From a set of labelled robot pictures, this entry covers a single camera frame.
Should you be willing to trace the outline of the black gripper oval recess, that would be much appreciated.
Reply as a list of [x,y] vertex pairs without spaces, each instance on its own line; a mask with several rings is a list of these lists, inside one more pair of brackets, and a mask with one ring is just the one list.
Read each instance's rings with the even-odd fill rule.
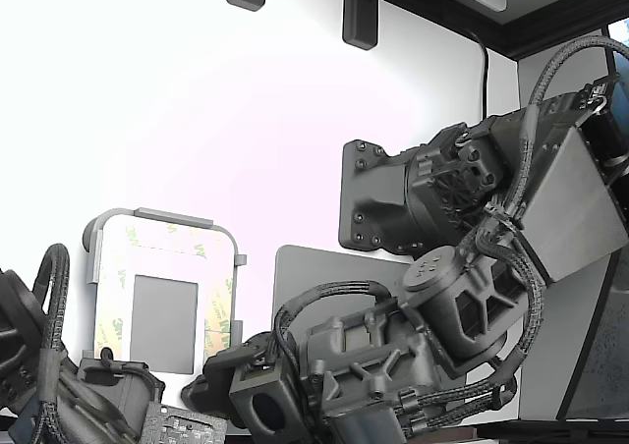
[[[208,358],[197,380],[182,389],[181,400],[206,415],[229,415],[233,404],[255,442],[310,442],[288,365],[266,363],[270,338],[270,332],[260,332]],[[209,383],[213,375],[234,371],[230,393],[226,382]]]

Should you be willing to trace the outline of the dark second gripper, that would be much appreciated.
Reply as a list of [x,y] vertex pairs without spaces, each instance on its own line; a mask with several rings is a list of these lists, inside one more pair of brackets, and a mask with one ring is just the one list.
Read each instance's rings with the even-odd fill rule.
[[117,361],[109,348],[100,358],[83,357],[78,378],[116,408],[136,434],[142,433],[148,404],[160,401],[165,389],[146,363]]

